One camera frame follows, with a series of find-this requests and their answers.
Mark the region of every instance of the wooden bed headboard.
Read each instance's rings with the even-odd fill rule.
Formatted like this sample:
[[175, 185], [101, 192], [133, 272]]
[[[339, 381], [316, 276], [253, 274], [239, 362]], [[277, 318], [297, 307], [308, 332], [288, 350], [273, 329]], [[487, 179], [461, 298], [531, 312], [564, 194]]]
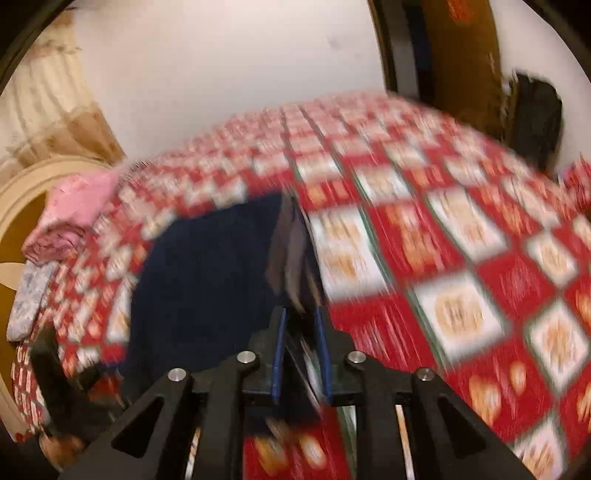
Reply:
[[12, 399], [10, 370], [16, 346], [6, 340], [6, 328], [25, 258], [22, 243], [45, 207], [46, 192], [60, 179], [88, 170], [109, 168], [85, 157], [59, 155], [26, 168], [0, 189], [0, 419], [14, 438], [24, 433]]

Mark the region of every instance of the dark blue cloth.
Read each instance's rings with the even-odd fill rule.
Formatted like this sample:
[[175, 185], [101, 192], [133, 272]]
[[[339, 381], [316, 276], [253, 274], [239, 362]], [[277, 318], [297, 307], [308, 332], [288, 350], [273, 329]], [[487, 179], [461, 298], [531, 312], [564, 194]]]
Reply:
[[131, 302], [130, 400], [172, 368], [216, 367], [267, 328], [282, 303], [265, 278], [281, 202], [277, 193], [179, 219], [155, 241]]

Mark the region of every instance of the pink cloth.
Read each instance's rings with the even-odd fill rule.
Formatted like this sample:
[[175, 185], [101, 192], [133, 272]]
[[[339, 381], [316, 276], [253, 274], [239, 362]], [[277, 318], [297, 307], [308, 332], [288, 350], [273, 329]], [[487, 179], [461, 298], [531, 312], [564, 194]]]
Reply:
[[92, 228], [105, 203], [114, 194], [121, 172], [92, 171], [62, 180], [49, 194], [35, 229], [22, 246], [37, 266], [62, 260]]

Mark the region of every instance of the red checkered bedspread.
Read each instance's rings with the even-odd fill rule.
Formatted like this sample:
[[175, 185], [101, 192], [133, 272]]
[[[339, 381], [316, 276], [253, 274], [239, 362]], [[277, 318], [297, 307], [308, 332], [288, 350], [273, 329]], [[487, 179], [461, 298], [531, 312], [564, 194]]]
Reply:
[[[133, 172], [40, 310], [65, 368], [123, 357], [131, 291], [170, 222], [278, 188], [309, 214], [336, 327], [389, 367], [434, 367], [538, 478], [556, 478], [591, 428], [591, 226], [499, 144], [383, 94], [234, 116]], [[12, 378], [37, 425], [27, 342]], [[293, 451], [300, 466], [282, 478], [347, 477], [335, 422], [313, 433], [330, 471]], [[265, 478], [254, 455], [246, 474]]]

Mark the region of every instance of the white square pattern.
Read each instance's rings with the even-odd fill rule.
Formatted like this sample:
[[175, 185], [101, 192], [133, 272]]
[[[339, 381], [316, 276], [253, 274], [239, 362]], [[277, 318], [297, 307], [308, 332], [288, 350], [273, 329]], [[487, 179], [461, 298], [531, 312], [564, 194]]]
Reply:
[[523, 181], [511, 177], [503, 181], [503, 187], [527, 213], [539, 221], [545, 228], [560, 224], [556, 212], [538, 197]]
[[513, 449], [537, 480], [555, 480], [564, 469], [564, 450], [552, 416]]
[[462, 187], [432, 193], [429, 202], [472, 261], [492, 257], [506, 249], [501, 231], [480, 211]]
[[304, 183], [330, 180], [340, 177], [339, 166], [329, 153], [318, 153], [300, 157], [295, 161]]
[[589, 354], [589, 341], [573, 314], [559, 300], [535, 320], [528, 336], [555, 389], [564, 390]]
[[386, 289], [386, 281], [356, 207], [310, 215], [310, 225], [322, 283], [331, 301]]
[[591, 250], [591, 225], [583, 215], [573, 220], [573, 232]]
[[464, 271], [414, 289], [424, 320], [451, 363], [491, 345], [504, 324], [474, 276]]
[[475, 163], [449, 161], [446, 163], [449, 173], [462, 185], [472, 186], [487, 182], [482, 169]]
[[558, 287], [564, 287], [577, 274], [574, 258], [550, 232], [533, 237], [527, 252]]
[[403, 142], [384, 143], [384, 150], [396, 165], [400, 168], [412, 168], [426, 165], [423, 156], [414, 147]]
[[361, 188], [374, 205], [410, 197], [404, 180], [391, 166], [357, 168], [355, 173]]

